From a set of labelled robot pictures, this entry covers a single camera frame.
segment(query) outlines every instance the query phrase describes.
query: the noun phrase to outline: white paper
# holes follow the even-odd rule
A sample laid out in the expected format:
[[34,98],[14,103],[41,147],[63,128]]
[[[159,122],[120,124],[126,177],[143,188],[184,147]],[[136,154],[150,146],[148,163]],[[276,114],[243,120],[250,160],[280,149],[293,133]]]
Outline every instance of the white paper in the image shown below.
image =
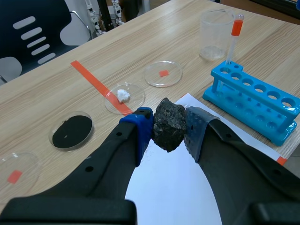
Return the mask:
[[[247,144],[274,160],[280,156],[190,94],[182,97],[177,104],[201,107],[218,116]],[[210,185],[184,142],[176,150],[167,153],[150,141],[140,166],[131,177],[126,199],[136,204],[139,225],[222,224]]]

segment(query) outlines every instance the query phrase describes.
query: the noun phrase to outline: test tube rack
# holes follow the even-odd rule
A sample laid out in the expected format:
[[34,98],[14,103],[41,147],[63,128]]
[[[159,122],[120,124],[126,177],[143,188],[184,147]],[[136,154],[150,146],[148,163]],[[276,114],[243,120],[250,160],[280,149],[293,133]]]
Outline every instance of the test tube rack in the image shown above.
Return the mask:
[[300,99],[243,72],[243,66],[225,62],[211,71],[213,85],[203,99],[282,146],[297,127]]

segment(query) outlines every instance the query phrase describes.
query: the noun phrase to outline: white substance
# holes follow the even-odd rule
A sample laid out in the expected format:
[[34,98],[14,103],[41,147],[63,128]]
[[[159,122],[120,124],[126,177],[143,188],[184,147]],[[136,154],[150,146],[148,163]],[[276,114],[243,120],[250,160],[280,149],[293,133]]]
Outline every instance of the white substance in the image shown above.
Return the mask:
[[118,100],[119,100],[120,103],[121,102],[127,102],[130,99],[130,94],[127,91],[123,90],[123,89],[118,90],[117,95],[118,95]]

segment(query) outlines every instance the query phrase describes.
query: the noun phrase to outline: black rock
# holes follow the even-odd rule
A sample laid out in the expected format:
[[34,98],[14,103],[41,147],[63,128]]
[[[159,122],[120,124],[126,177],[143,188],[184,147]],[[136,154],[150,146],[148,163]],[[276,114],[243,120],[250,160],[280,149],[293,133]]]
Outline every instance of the black rock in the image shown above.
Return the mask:
[[164,98],[154,114],[152,139],[156,145],[171,152],[186,133],[185,109]]

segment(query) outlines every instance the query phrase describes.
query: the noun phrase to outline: glass petri dish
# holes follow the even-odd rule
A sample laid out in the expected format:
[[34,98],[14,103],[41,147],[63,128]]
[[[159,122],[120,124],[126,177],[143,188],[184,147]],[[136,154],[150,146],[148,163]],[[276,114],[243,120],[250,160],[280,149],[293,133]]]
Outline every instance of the glass petri dish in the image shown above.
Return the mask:
[[32,153],[12,153],[0,160],[0,203],[26,195],[40,174],[40,163]]
[[51,145],[62,151],[73,151],[85,145],[93,135],[91,117],[85,112],[72,112],[52,126],[48,138]]
[[[120,103],[118,101],[117,93],[118,90],[125,90],[130,94],[130,99],[125,103]],[[113,88],[105,97],[105,106],[108,111],[114,114],[129,114],[132,111],[137,110],[145,102],[145,92],[140,87],[126,83],[124,85],[117,86]]]
[[180,81],[182,69],[176,62],[159,61],[145,68],[145,80],[154,87],[169,87]]

